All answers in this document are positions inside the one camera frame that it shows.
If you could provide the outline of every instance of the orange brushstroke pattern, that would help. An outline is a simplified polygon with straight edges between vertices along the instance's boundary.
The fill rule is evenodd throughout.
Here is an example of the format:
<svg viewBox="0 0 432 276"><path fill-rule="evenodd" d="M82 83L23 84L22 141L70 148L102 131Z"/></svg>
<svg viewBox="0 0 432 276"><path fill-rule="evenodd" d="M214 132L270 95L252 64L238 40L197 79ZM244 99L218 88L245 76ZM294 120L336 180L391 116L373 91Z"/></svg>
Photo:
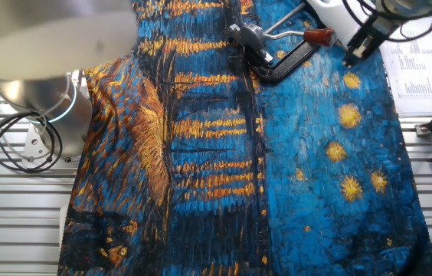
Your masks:
<svg viewBox="0 0 432 276"><path fill-rule="evenodd" d="M222 49L230 45L227 41L219 42L203 42L197 39L184 39L184 38L164 38L160 37L158 40L144 40L139 44L139 50L143 54L154 56L160 49L163 48L164 52L176 51L177 54L182 56L189 56L191 54L197 54L201 51Z"/></svg>
<svg viewBox="0 0 432 276"><path fill-rule="evenodd" d="M202 179L184 179L182 183L179 183L177 187L179 188L213 188L222 186L225 184L233 183L236 181L252 181L254 179L254 174L252 172L229 176L227 174L220 175L209 175Z"/></svg>
<svg viewBox="0 0 432 276"><path fill-rule="evenodd" d="M137 133L138 140L135 148L140 153L142 168L146 170L148 187L152 197L161 205L169 186L169 172L163 162L164 144L167 140L164 109L159 100L156 89L150 80L144 79L147 96L142 98L139 106L140 112L135 119L133 132Z"/></svg>
<svg viewBox="0 0 432 276"><path fill-rule="evenodd" d="M246 123L244 118L229 119L229 120L216 120L216 121L200 121L200 120L187 120L178 121L172 124L172 136L182 138L219 138L229 135L241 135L246 133L245 129L242 130L208 130L211 127L237 127Z"/></svg>
<svg viewBox="0 0 432 276"><path fill-rule="evenodd" d="M241 161L241 162L206 162L202 165L194 164L193 162L185 163L183 166L178 165L175 169L175 173L188 174L188 173L199 173L205 170L223 170L223 169L249 169L252 165L252 160Z"/></svg>
<svg viewBox="0 0 432 276"><path fill-rule="evenodd" d="M191 0L176 0L165 4L165 0L161 1L150 1L145 4L145 7L134 7L136 12L139 14L140 19L147 19L153 16L160 16L165 12L169 13L169 18L183 15L197 10L205 10L209 8L223 8L222 2L216 3L203 3L202 1L191 1Z"/></svg>
<svg viewBox="0 0 432 276"><path fill-rule="evenodd" d="M253 8L254 2L252 0L241 0L241 14L250 14L250 9Z"/></svg>
<svg viewBox="0 0 432 276"><path fill-rule="evenodd" d="M198 74L179 73L175 76L175 91L177 93L177 98L180 98L183 93L191 88L200 86L214 86L218 84L229 84L232 81L236 81L237 76L230 75L212 75L212 76L201 76Z"/></svg>
<svg viewBox="0 0 432 276"><path fill-rule="evenodd" d="M255 186L249 183L243 188L217 188L207 192L186 192L184 194L184 199L189 200L191 197L195 197L196 199L207 202L208 200L221 199L227 196L252 196L254 194Z"/></svg>

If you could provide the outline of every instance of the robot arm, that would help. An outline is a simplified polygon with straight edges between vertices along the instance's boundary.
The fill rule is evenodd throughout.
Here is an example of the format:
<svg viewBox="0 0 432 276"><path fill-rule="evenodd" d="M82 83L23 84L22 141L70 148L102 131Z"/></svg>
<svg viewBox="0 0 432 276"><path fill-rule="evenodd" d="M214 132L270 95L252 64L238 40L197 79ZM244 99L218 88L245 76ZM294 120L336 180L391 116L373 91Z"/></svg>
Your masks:
<svg viewBox="0 0 432 276"><path fill-rule="evenodd" d="M377 0L376 9L365 0L357 0L362 8L371 14L362 23L351 9L347 0L342 0L348 13L360 26L354 37L347 44L347 53L344 57L344 65L352 67L359 60L365 60L386 40L394 42L411 41L420 38L432 31L432 27L421 35L403 40L390 39L389 37L403 24L410 20L432 16L432 0Z"/></svg>
<svg viewBox="0 0 432 276"><path fill-rule="evenodd" d="M137 37L127 0L0 0L0 84L113 61Z"/></svg>

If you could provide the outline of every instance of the yellow star pattern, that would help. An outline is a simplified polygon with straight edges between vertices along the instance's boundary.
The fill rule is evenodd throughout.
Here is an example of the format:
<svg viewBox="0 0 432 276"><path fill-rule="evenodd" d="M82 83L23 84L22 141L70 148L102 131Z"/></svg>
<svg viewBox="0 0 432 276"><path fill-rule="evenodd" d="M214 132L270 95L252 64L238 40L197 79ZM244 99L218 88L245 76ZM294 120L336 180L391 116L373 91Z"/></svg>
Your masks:
<svg viewBox="0 0 432 276"><path fill-rule="evenodd" d="M329 147L326 149L326 155L329 156L332 162L338 162L347 157L347 152L340 143L331 142L329 143Z"/></svg>
<svg viewBox="0 0 432 276"><path fill-rule="evenodd" d="M342 195L348 202L354 202L357 198L362 198L362 188L353 176L346 176L342 182Z"/></svg>
<svg viewBox="0 0 432 276"><path fill-rule="evenodd" d="M382 194L385 193L386 185L388 181L381 171L376 171L371 174L371 183L373 187L375 187L376 192L380 192Z"/></svg>
<svg viewBox="0 0 432 276"><path fill-rule="evenodd" d="M361 121L361 114L354 104L345 104L339 109L340 123L346 129L354 128Z"/></svg>

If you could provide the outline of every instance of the metal platform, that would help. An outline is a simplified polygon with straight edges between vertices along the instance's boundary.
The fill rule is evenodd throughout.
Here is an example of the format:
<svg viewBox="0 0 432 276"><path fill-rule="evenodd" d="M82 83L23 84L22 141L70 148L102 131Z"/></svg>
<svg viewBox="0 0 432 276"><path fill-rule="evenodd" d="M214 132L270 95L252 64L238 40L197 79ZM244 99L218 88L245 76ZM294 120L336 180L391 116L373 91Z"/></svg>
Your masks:
<svg viewBox="0 0 432 276"><path fill-rule="evenodd" d="M6 104L1 113L12 113ZM418 139L414 125L430 118L401 119L415 182L432 241L432 141ZM6 133L18 151L25 147L29 122ZM11 153L17 160L19 156ZM6 156L0 150L0 158ZM52 276L59 258L59 210L68 204L76 169L31 176L0 166L0 276Z"/></svg>

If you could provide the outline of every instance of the blue fabric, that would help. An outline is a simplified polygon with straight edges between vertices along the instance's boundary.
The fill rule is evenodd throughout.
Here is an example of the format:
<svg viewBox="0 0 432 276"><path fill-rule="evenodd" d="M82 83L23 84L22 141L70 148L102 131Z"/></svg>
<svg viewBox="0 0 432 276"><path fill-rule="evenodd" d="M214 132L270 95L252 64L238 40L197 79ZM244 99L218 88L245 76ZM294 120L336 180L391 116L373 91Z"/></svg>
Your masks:
<svg viewBox="0 0 432 276"><path fill-rule="evenodd" d="M133 2L138 45L86 71L93 119L58 274L432 275L379 54L349 70L321 48L262 84L227 39L297 4ZM304 12L278 31L309 26Z"/></svg>

